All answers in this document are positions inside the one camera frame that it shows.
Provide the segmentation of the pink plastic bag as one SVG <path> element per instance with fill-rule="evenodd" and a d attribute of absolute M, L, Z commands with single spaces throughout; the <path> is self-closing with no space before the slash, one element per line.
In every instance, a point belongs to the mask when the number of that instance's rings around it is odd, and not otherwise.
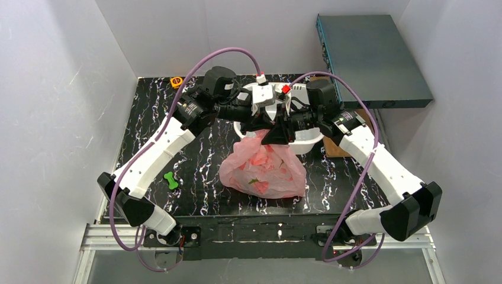
<path fill-rule="evenodd" d="M 262 144 L 268 133 L 234 143 L 218 174 L 223 186 L 266 199 L 305 196 L 306 169 L 287 145 Z"/>

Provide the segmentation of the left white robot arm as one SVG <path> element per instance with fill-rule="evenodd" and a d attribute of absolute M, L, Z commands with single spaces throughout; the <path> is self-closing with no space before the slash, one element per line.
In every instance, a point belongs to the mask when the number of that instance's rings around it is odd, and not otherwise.
<path fill-rule="evenodd" d="M 177 153 L 218 118 L 271 125 L 269 119 L 261 119 L 264 109 L 259 108 L 255 100 L 269 98 L 272 92 L 261 95 L 243 88 L 236 74 L 226 67 L 211 68 L 202 84 L 186 91 L 180 88 L 179 91 L 181 95 L 172 107 L 172 118 L 165 118 L 127 163 L 113 173 L 103 172 L 97 178 L 112 208 L 132 227 L 143 225 L 162 236 L 179 230 L 181 226 L 173 216 L 149 201 L 146 191 Z"/>

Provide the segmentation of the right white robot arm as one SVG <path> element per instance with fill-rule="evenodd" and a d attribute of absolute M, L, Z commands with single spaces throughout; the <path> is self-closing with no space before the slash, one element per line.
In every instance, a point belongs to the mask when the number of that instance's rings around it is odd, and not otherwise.
<path fill-rule="evenodd" d="M 378 141 L 377 130 L 372 131 L 355 111 L 342 107 L 336 98 L 336 88 L 329 80 L 308 82 L 305 86 L 308 103 L 298 110 L 290 106 L 293 87 L 293 83 L 273 86 L 281 104 L 266 143 L 291 142 L 296 131 L 318 128 L 363 166 L 358 184 L 370 175 L 389 202 L 381 208 L 344 210 L 329 241 L 364 234 L 386 234 L 404 241 L 435 219 L 442 197 L 441 187 L 436 182 L 425 183 L 398 162 Z"/>

